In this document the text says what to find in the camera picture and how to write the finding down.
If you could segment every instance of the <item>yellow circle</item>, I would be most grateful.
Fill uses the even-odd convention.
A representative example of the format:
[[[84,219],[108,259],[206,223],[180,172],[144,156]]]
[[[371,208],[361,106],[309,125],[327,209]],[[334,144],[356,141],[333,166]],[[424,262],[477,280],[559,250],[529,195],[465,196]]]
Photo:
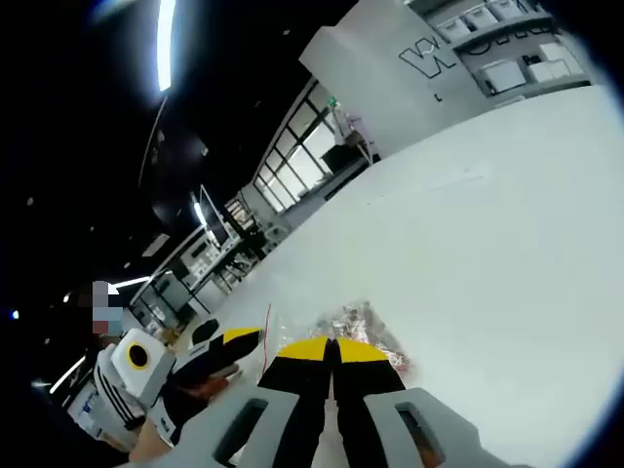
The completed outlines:
[[[134,346],[142,349],[145,352],[146,360],[145,360],[145,364],[142,366],[137,366],[135,362],[133,361],[133,358],[130,356],[130,350],[133,349]],[[130,343],[128,348],[126,348],[126,357],[128,358],[128,362],[130,363],[130,365],[133,368],[135,368],[137,371],[142,371],[143,369],[146,369],[147,365],[149,364],[149,353],[147,353],[147,350],[143,347],[143,345],[137,341]]]

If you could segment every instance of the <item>red wire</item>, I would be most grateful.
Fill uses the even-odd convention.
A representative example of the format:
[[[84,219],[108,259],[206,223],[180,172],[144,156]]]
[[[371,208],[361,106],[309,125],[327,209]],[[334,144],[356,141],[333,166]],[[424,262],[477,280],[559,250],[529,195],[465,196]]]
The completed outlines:
[[[269,302],[269,310],[266,311],[266,321],[264,323],[264,339],[262,347],[264,348],[264,364],[262,365],[262,375],[266,371],[266,336],[269,334],[269,314],[271,313],[271,303]]]

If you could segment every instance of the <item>white shelf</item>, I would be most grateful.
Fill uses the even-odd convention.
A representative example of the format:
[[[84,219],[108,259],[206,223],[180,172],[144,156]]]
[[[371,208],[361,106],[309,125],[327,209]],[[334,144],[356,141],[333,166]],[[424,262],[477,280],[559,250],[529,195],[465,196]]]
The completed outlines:
[[[544,81],[542,83],[530,83],[519,86],[513,90],[505,91],[499,95],[492,96],[494,105],[502,103],[506,100],[514,99],[519,96],[525,98],[534,98],[536,96],[547,95],[556,91],[568,90],[570,88],[579,88],[581,86],[589,86],[591,82],[585,74],[565,76],[555,80]]]
[[[505,19],[492,26],[479,29],[458,41],[451,42],[450,47],[457,53],[461,49],[468,49],[473,45],[486,42],[488,39],[491,40],[520,27],[528,27],[542,22],[553,22],[553,20],[551,15],[541,12],[533,12],[522,15],[521,17]]]

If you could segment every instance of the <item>white table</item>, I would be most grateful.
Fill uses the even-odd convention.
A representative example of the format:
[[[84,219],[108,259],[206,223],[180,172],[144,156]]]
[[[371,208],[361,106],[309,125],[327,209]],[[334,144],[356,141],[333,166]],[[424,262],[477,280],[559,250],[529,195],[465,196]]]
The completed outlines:
[[[509,463],[561,466],[624,358],[624,132],[599,87],[536,97],[375,165],[228,297],[304,330],[367,298],[422,386]]]

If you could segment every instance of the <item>glass wall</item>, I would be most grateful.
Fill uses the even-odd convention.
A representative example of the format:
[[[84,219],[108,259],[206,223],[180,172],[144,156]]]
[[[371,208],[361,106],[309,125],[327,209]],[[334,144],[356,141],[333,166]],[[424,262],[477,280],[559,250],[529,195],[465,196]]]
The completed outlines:
[[[332,171],[323,156],[334,146],[330,93],[316,83],[299,104],[253,182],[277,213],[296,204]]]

